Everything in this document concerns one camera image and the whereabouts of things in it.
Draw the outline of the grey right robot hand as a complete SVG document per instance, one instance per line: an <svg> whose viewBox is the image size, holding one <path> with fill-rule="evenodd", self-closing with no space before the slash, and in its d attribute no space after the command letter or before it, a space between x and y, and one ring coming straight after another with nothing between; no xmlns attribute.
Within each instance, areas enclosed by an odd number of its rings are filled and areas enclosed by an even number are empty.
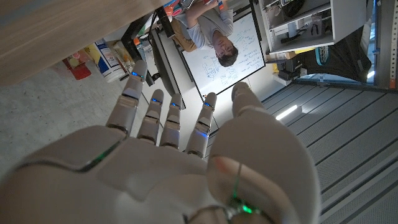
<svg viewBox="0 0 398 224"><path fill-rule="evenodd" d="M184 151L174 95L160 126L156 90L130 135L147 65L140 60L104 126L25 157L1 181L2 223L317 223L321 193L305 146L247 83L232 91L233 118L208 143L209 93Z"/></svg>

